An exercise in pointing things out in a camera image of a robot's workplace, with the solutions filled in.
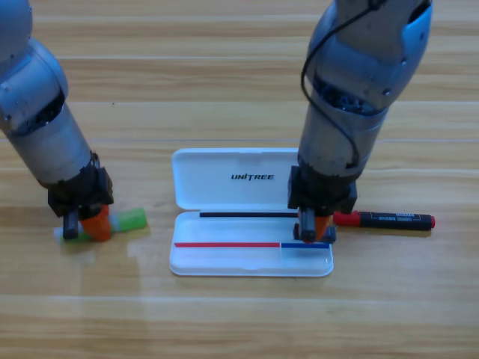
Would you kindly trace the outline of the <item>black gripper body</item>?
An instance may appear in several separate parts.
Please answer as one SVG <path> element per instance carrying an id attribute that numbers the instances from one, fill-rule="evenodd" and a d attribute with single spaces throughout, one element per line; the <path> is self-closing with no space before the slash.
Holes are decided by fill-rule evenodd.
<path id="1" fill-rule="evenodd" d="M 103 204 L 113 203 L 112 180 L 96 153 L 78 175 L 48 187 L 48 204 L 63 218 L 64 239 L 79 238 L 84 234 L 80 221 L 99 215 Z"/>
<path id="2" fill-rule="evenodd" d="M 293 237 L 303 242 L 333 242 L 316 239 L 316 217 L 330 216 L 335 212 L 350 214 L 358 198 L 357 176 L 325 176 L 307 165 L 294 165 L 290 169 L 287 186 L 287 207 L 295 209 L 299 222 Z"/>

